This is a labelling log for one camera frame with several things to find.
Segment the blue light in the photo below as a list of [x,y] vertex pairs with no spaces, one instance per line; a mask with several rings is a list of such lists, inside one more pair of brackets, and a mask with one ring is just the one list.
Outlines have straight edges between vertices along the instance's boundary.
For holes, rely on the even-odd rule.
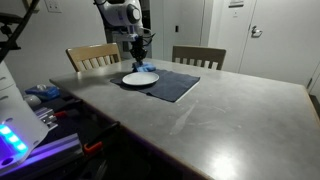
[[27,146],[24,145],[23,143],[21,143],[21,144],[19,144],[19,145],[17,146],[17,148],[18,148],[20,151],[23,151],[23,150],[27,149]]
[[9,141],[11,143],[15,143],[15,142],[18,142],[20,141],[19,138],[16,136],[16,135],[12,135],[11,137],[9,137]]
[[11,130],[10,130],[7,126],[0,125],[0,132],[1,132],[3,135],[6,135],[6,134],[11,133]]

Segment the black placemat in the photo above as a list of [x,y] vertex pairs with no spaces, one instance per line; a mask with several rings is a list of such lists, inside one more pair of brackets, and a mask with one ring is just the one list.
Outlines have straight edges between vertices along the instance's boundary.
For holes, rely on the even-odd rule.
[[200,80],[200,77],[179,74],[172,71],[156,70],[153,72],[159,75],[159,80],[156,83],[147,86],[129,86],[122,82],[122,78],[112,79],[110,81],[150,96],[175,102]]

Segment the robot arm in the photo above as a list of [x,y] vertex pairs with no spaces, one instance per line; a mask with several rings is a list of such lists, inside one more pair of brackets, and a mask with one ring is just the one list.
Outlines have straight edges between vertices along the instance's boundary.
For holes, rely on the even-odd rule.
[[105,28],[116,29],[126,27],[127,33],[121,32],[118,40],[131,42],[132,49],[130,53],[137,62],[142,64],[141,61],[146,57],[147,50],[143,49],[144,28],[140,2],[139,0],[124,0],[122,2],[95,0]]

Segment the gray tabletop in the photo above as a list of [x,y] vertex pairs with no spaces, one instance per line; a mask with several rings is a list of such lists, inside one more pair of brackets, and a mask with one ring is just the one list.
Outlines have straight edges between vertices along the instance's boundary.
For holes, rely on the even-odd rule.
[[140,138],[214,179],[320,179],[319,119],[305,87],[146,59],[201,77],[176,103],[120,88],[132,60],[52,78]]

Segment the red clip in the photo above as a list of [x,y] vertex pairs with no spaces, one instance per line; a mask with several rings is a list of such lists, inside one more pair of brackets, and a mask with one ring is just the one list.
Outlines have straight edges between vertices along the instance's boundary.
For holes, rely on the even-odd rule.
[[102,142],[100,141],[100,142],[92,145],[91,147],[88,147],[88,144],[85,144],[83,146],[83,149],[84,149],[85,154],[87,154],[87,155],[95,154],[102,149]]

